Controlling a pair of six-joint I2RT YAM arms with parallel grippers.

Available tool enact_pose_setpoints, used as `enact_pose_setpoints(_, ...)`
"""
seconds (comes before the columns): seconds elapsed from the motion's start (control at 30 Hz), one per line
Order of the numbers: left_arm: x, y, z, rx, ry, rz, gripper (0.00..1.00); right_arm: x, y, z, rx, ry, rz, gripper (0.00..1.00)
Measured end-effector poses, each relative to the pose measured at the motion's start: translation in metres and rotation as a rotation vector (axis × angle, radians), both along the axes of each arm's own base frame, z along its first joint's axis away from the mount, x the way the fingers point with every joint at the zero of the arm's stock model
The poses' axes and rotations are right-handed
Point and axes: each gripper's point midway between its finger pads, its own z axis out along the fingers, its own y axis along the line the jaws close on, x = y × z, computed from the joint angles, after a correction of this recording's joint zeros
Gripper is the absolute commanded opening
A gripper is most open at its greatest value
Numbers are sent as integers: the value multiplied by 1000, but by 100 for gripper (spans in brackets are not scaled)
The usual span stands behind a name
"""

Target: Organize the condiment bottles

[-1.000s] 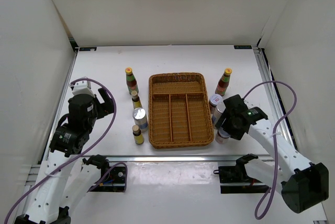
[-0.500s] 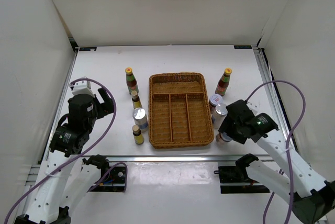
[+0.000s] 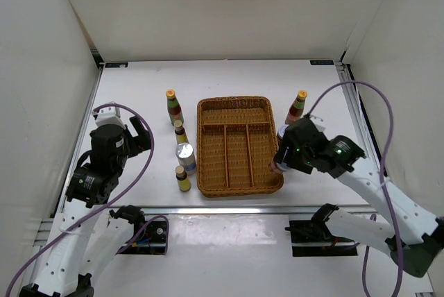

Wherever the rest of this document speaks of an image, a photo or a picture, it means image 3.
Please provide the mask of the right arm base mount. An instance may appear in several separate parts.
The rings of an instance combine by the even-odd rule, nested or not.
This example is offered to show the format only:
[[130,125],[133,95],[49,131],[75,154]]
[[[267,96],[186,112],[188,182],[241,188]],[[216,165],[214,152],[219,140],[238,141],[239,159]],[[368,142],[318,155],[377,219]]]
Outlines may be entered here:
[[326,226],[338,206],[325,204],[311,219],[289,221],[285,230],[290,234],[293,257],[350,257],[358,256],[358,243],[333,235]]

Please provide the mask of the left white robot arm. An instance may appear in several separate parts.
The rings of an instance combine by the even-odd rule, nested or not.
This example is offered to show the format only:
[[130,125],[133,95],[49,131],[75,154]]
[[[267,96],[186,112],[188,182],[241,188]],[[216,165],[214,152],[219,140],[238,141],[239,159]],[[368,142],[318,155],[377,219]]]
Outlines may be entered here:
[[136,136],[117,114],[95,118],[91,149],[78,160],[61,221],[51,229],[55,237],[38,252],[47,257],[34,282],[21,288],[20,296],[93,296],[94,283],[104,268],[142,239],[151,224],[139,207],[122,206],[109,211],[110,225],[89,243],[99,214],[112,202],[110,195],[128,158],[153,150],[151,129],[139,115],[130,118]]

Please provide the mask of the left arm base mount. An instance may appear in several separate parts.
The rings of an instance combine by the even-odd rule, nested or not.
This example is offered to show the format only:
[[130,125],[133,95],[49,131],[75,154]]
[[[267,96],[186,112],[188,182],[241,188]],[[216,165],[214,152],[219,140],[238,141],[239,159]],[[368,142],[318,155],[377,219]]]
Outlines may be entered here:
[[169,220],[164,215],[146,218],[137,206],[126,205],[110,210],[113,219],[124,219],[133,227],[133,236],[117,251],[117,255],[166,255],[169,247]]

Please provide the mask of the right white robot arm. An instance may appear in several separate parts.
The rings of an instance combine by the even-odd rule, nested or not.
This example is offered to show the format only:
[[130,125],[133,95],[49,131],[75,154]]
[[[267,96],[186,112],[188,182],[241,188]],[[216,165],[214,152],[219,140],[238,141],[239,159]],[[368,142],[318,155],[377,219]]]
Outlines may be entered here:
[[328,140],[309,117],[286,127],[273,158],[278,171],[313,170],[360,195],[382,217],[378,223],[324,204],[311,218],[311,232],[319,241],[344,237],[388,255],[405,273],[423,277],[443,250],[443,219],[415,203],[379,174],[364,150],[338,135]]

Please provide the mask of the brown jar white lid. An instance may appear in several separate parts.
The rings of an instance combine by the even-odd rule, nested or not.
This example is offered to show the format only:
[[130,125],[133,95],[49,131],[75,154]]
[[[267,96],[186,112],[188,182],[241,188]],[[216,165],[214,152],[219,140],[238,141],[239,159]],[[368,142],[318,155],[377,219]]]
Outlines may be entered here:
[[279,127],[279,129],[277,131],[277,141],[278,141],[279,144],[282,142],[284,134],[285,134],[285,131],[286,131],[288,126],[289,126],[288,124],[284,124],[284,125]]
[[285,165],[285,164],[282,165],[282,164],[279,164],[277,162],[271,161],[271,163],[270,163],[270,170],[273,173],[282,175],[284,172],[289,171],[290,168],[288,168],[288,166]]

